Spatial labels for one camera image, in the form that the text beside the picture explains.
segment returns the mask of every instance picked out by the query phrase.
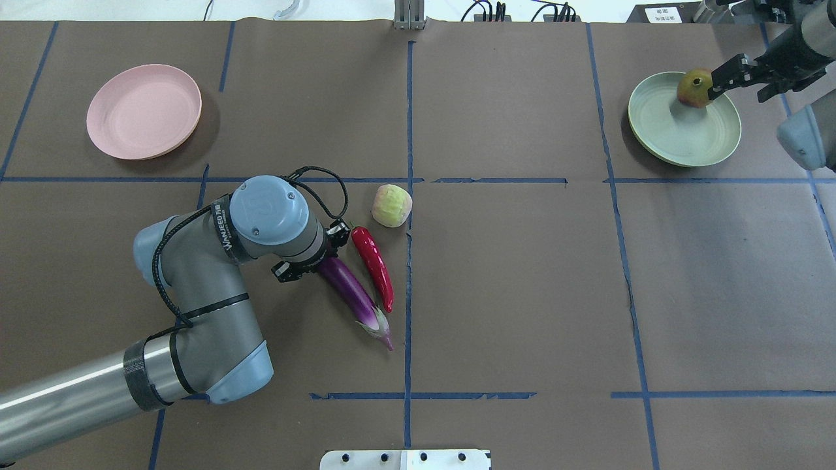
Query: black cable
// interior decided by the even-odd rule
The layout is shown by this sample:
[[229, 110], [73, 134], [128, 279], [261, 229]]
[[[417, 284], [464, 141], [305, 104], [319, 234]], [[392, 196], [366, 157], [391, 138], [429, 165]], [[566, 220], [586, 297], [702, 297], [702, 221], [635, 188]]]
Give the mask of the black cable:
[[203, 12], [203, 21], [206, 21], [206, 19], [209, 18], [209, 7], [211, 7], [214, 2], [215, 0], [209, 0], [209, 4], [206, 6], [206, 11]]
[[[319, 197], [319, 194], [317, 194], [313, 189], [311, 189], [308, 185], [304, 184], [303, 182], [297, 181], [297, 179], [299, 179], [301, 175], [307, 173], [308, 171], [321, 171], [327, 175], [333, 176], [334, 179], [337, 180], [337, 182], [339, 183], [339, 187], [343, 189], [343, 198], [345, 200], [343, 204], [343, 210], [339, 212], [339, 215], [335, 216], [333, 213], [331, 213], [331, 211], [325, 205], [325, 202], [323, 202], [322, 198]], [[310, 194], [311, 197], [313, 197], [313, 199], [316, 199], [316, 202], [319, 203], [319, 205], [325, 211], [325, 214], [328, 215], [328, 217], [333, 218], [334, 220], [342, 218], [345, 215], [345, 212], [349, 210], [349, 190], [345, 187], [345, 182], [343, 181], [343, 178], [340, 178], [338, 174], [334, 173], [333, 171], [327, 168], [323, 168], [321, 166], [303, 166], [302, 168], [299, 168], [298, 170], [291, 173], [290, 176], [282, 176], [282, 179], [287, 181], [291, 186], [299, 186], [305, 191], [307, 191], [308, 194]]]
[[490, 5], [490, 4], [491, 4], [491, 3], [490, 3], [490, 2], [488, 2], [487, 0], [476, 0], [476, 1], [474, 1], [474, 2], [473, 2], [473, 4], [472, 4], [472, 5], [471, 5], [471, 6], [470, 6], [467, 10], [465, 10], [465, 14], [463, 14], [463, 15], [461, 16], [461, 20], [460, 20], [460, 21], [464, 21], [464, 20], [465, 20], [465, 18], [467, 18], [467, 14], [468, 14], [468, 13], [469, 13], [469, 12], [470, 12], [473, 8], [475, 8], [475, 7], [476, 7], [476, 5], [479, 5], [480, 7], [482, 7], [482, 21], [485, 21], [485, 14], [487, 13], [487, 10], [485, 9], [485, 5], [482, 5], [483, 3], [487, 3], [488, 5]]
[[546, 9], [548, 7], [554, 7], [554, 18], [557, 18], [558, 17], [558, 4], [557, 3], [546, 3], [545, 5], [540, 7], [539, 10], [537, 10], [537, 12], [534, 14], [534, 16], [531, 17], [530, 23], [534, 23], [534, 20], [537, 19], [537, 15], [539, 15], [540, 12], [542, 12], [544, 9]]
[[564, 18], [568, 19], [568, 16], [569, 16], [568, 13], [569, 13], [569, 4], [564, 3], [563, 8], [560, 8], [560, 16], [558, 17], [558, 22], [562, 23]]
[[166, 286], [164, 286], [160, 280], [160, 255], [162, 255], [163, 248], [166, 247], [166, 244], [168, 244], [177, 232], [179, 232], [186, 225], [194, 222], [198, 217], [209, 212], [210, 209], [212, 209], [212, 206], [203, 207], [201, 210], [183, 219], [183, 222], [178, 223], [174, 228], [166, 233], [166, 235], [164, 235], [160, 240], [160, 243], [157, 244], [157, 248], [154, 250], [154, 257], [151, 259], [151, 276], [154, 278], [154, 287], [157, 288], [157, 292], [160, 293], [160, 297], [162, 298], [162, 301], [166, 303], [166, 307], [171, 310], [174, 316], [176, 316], [186, 326], [186, 328], [191, 328], [194, 324], [191, 320], [186, 318], [185, 315], [183, 315], [180, 308], [174, 305], [174, 302], [171, 301], [171, 298], [166, 292]]
[[[308, 171], [321, 171], [323, 173], [326, 173], [328, 175], [333, 176], [334, 179], [337, 180], [337, 182], [339, 183], [339, 186], [343, 190], [343, 197], [344, 197], [343, 210], [339, 212], [339, 215], [335, 216], [333, 213], [331, 213], [331, 211], [325, 205], [325, 202], [323, 202], [322, 198], [319, 197], [319, 194], [317, 194], [308, 185], [302, 183], [301, 181], [296, 181], [301, 175], [303, 175], [304, 173], [306, 173]], [[302, 189], [304, 189], [305, 191], [307, 191], [308, 194], [310, 194], [313, 197], [313, 199], [316, 199], [316, 202], [318, 202], [319, 205], [325, 211], [325, 213], [328, 214], [328, 217], [331, 217], [334, 220], [342, 218], [342, 216], [345, 215], [345, 212], [348, 211], [348, 209], [349, 209], [349, 191], [345, 187], [345, 182], [343, 181], [342, 178], [339, 177], [339, 175], [337, 175], [336, 173], [334, 173], [331, 170], [328, 170], [327, 168], [323, 168], [321, 166], [303, 166], [302, 168], [299, 168], [298, 170], [294, 171], [290, 176], [283, 176], [282, 178], [285, 181], [287, 181], [291, 186], [298, 186], [298, 187], [301, 187]], [[163, 330], [163, 331], [151, 336], [150, 337], [151, 339], [159, 338], [160, 336], [167, 335], [167, 334], [172, 333], [174, 331], [182, 330], [184, 328], [191, 328], [191, 327], [194, 326], [194, 324], [191, 322], [191, 320], [189, 320], [183, 314], [183, 312], [180, 310], [180, 308], [177, 307], [176, 305], [174, 305], [174, 302], [171, 301], [171, 297], [169, 297], [168, 293], [166, 292], [166, 286], [163, 285], [162, 279], [160, 279], [160, 256], [162, 255], [162, 250], [163, 250], [163, 248], [166, 247], [166, 244], [168, 244], [168, 242], [180, 230], [182, 230], [183, 227], [185, 227], [186, 225], [194, 222], [195, 220], [197, 220], [197, 218], [199, 218], [203, 214], [209, 212], [211, 209], [212, 209], [212, 205], [203, 207], [201, 210], [196, 211], [195, 213], [191, 214], [189, 217], [186, 217], [185, 219], [183, 219], [182, 222], [175, 225], [174, 228], [172, 228], [169, 232], [167, 232], [163, 236], [163, 238], [160, 240], [160, 243], [157, 244], [157, 248], [154, 250], [154, 256], [153, 256], [153, 258], [151, 258], [151, 277], [154, 278], [154, 287], [156, 287], [157, 292], [160, 294], [160, 297], [162, 298], [162, 301], [166, 304], [166, 307], [168, 307], [168, 309], [171, 310], [171, 312], [174, 314], [174, 316], [176, 316], [177, 319], [182, 322], [182, 324], [173, 326], [173, 327], [171, 327], [167, 330]]]

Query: metal plate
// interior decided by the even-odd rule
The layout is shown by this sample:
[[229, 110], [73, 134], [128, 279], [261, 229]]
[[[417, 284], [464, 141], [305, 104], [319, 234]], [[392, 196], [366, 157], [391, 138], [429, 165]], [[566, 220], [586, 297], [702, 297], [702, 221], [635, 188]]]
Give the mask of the metal plate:
[[490, 470], [491, 452], [479, 449], [397, 451], [331, 451], [319, 470], [383, 468], [385, 470]]

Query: eggplant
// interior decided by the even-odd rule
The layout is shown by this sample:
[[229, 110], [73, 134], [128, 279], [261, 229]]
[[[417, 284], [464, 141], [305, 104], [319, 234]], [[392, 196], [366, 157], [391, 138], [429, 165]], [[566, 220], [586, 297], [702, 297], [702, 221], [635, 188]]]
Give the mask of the eggplant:
[[327, 257], [319, 263], [317, 272], [322, 274], [331, 287], [336, 289], [339, 296], [351, 308], [357, 323], [363, 327], [363, 330], [383, 343], [390, 351], [394, 351], [389, 321], [351, 273], [349, 267], [336, 257]]

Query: red chili pepper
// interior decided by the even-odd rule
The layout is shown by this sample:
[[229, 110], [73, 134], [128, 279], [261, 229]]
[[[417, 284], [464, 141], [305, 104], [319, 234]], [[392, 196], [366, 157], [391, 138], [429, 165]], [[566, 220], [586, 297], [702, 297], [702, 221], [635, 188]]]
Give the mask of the red chili pepper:
[[363, 259], [366, 269], [369, 270], [372, 279], [375, 281], [380, 298], [383, 300], [383, 308], [387, 312], [392, 311], [392, 304], [395, 302], [395, 292], [392, 290], [392, 281], [389, 279], [389, 271], [380, 256], [375, 240], [365, 227], [355, 227], [351, 231], [351, 241], [357, 248], [357, 253]]

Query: black tape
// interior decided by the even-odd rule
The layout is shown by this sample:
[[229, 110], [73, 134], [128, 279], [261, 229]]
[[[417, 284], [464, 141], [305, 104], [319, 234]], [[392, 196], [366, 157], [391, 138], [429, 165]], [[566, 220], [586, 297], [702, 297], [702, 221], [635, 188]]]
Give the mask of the black tape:
[[230, 196], [227, 194], [212, 202], [212, 221], [215, 225], [215, 234], [218, 242], [221, 243], [223, 251], [235, 263], [241, 264], [252, 259], [241, 244], [238, 232], [232, 225], [232, 218], [229, 215]]
[[174, 373], [177, 374], [177, 380], [180, 382], [180, 386], [183, 387], [183, 390], [194, 395], [197, 393], [197, 390], [192, 388], [189, 381], [186, 380], [186, 374], [183, 373], [183, 367], [180, 365], [180, 355], [177, 354], [177, 333], [179, 332], [180, 331], [177, 330], [168, 337], [168, 349], [171, 351], [171, 363], [174, 365]]
[[169, 402], [163, 401], [148, 379], [148, 370], [145, 368], [145, 340], [137, 341], [125, 350], [123, 373], [130, 396], [142, 411], [159, 410], [170, 405]]
[[214, 304], [209, 304], [205, 307], [200, 307], [199, 309], [194, 309], [190, 312], [186, 312], [183, 315], [186, 316], [188, 319], [193, 319], [195, 317], [199, 317], [204, 314], [208, 314], [209, 312], [214, 312], [215, 310], [220, 310], [224, 307], [228, 307], [232, 304], [237, 304], [238, 302], [242, 302], [244, 300], [249, 300], [250, 294], [246, 292], [243, 294], [236, 295], [235, 297], [230, 297], [229, 299], [221, 300], [220, 302], [216, 302]]

